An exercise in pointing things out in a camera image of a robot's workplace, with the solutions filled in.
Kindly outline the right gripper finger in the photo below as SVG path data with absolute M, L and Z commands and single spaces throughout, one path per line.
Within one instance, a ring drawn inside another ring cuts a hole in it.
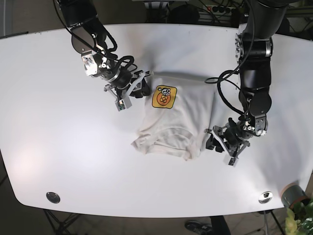
M 141 88 L 137 91 L 134 91 L 135 98 L 143 98 L 151 95 L 151 88 L 147 84 L 145 78 L 141 81 Z

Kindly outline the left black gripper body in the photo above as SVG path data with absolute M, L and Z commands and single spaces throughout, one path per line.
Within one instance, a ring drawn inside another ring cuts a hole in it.
M 264 136 L 267 133 L 268 121 L 265 117 L 257 117 L 252 121 L 240 120 L 235 122 L 232 118 L 223 126 L 214 126 L 204 132 L 213 135 L 221 144 L 229 161 L 228 165 L 234 166 L 242 151 L 250 146 L 249 139 Z

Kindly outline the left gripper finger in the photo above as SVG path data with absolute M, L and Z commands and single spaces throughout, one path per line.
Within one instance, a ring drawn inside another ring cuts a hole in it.
M 205 148 L 208 150 L 215 150 L 216 152 L 222 153 L 224 151 L 221 144 L 211 134 L 209 139 L 206 141 Z

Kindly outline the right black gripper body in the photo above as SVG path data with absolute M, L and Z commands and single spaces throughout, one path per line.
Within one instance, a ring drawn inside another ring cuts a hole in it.
M 104 73 L 103 80 L 108 84 L 104 87 L 105 92 L 109 92 L 115 97 L 115 105 L 118 111 L 129 109 L 132 106 L 130 97 L 134 97 L 134 91 L 141 88 L 141 81 L 153 75 L 150 71 L 137 71 L 132 73 L 127 69 L 119 68 L 116 73 Z

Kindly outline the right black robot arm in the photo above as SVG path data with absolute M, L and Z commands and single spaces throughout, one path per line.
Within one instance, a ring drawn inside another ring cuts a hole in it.
M 115 98 L 119 111 L 131 107 L 131 97 L 151 95 L 146 81 L 151 73 L 139 70 L 133 56 L 115 54 L 118 45 L 98 19 L 92 1 L 55 0 L 53 6 L 61 24 L 71 35 L 74 50 L 81 55 L 86 75 L 107 83 L 104 91 Z

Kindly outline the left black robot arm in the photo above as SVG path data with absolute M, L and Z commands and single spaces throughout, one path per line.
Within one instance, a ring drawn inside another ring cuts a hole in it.
M 208 150 L 227 153 L 230 157 L 228 164 L 231 166 L 235 165 L 242 151 L 250 146 L 250 138 L 263 136 L 267 132 L 267 113 L 272 105 L 269 95 L 272 37 L 291 3 L 290 0 L 246 1 L 249 7 L 246 27 L 235 39 L 237 67 L 205 81 L 206 84 L 215 84 L 224 104 L 239 114 L 237 122 L 229 118 L 225 126 L 214 126 L 208 130 L 210 137 L 205 146 Z M 235 74 L 240 79 L 238 97 L 242 111 L 228 102 L 221 89 L 221 83 Z

